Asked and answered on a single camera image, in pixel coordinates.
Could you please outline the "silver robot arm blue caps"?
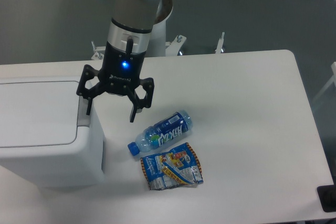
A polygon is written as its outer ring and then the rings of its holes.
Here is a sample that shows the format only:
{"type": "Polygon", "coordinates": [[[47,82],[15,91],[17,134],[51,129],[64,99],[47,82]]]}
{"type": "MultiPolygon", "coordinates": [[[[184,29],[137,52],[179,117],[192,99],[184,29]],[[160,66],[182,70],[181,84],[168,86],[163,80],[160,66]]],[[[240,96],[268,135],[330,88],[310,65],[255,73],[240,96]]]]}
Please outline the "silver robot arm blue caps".
{"type": "Polygon", "coordinates": [[[160,1],[114,0],[102,67],[85,65],[76,91],[87,100],[87,115],[94,98],[105,92],[130,99],[130,122],[143,108],[151,107],[154,80],[141,79],[140,73],[160,1]]]}

